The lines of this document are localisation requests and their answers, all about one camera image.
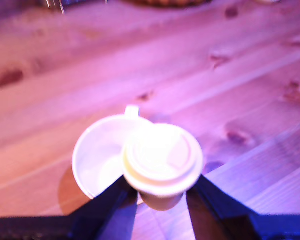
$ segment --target white cup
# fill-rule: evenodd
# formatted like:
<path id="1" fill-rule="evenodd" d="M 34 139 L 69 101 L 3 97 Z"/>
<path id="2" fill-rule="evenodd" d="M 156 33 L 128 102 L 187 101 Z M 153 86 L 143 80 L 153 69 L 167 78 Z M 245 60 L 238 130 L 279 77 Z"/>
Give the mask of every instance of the white cup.
<path id="1" fill-rule="evenodd" d="M 85 195 L 97 197 L 123 175 L 123 146 L 132 133 L 148 125 L 153 123 L 129 105 L 124 114 L 103 118 L 85 130 L 72 155 L 73 175 Z"/>
<path id="2" fill-rule="evenodd" d="M 152 209 L 166 211 L 194 186 L 204 166 L 202 149 L 189 132 L 170 124 L 149 124 L 122 150 L 127 182 Z"/>

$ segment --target cup lid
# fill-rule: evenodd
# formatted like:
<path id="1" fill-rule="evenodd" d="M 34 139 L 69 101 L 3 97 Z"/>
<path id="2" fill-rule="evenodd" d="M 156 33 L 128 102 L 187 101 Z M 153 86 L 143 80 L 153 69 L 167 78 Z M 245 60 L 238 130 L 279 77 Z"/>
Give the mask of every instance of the cup lid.
<path id="1" fill-rule="evenodd" d="M 189 132 L 170 124 L 157 123 L 139 129 L 122 151 L 123 175 L 136 190 L 172 197 L 197 182 L 205 159 Z"/>
<path id="2" fill-rule="evenodd" d="M 136 172 L 155 181 L 177 179 L 195 164 L 183 131 L 169 124 L 154 124 L 138 132 L 127 155 Z"/>

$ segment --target wood grain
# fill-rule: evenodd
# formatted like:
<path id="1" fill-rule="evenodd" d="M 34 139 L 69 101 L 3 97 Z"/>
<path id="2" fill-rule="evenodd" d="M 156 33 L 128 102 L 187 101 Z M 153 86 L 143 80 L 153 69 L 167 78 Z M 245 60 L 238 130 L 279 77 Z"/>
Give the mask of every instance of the wood grain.
<path id="1" fill-rule="evenodd" d="M 127 104 L 192 133 L 203 173 L 231 196 L 260 213 L 300 213 L 300 0 L 112 0 L 0 17 L 0 217 L 85 204 L 74 146 Z M 195 239 L 188 208 L 205 210 L 188 205 L 141 204 L 132 239 Z M 212 217 L 202 221 L 211 239 Z"/>

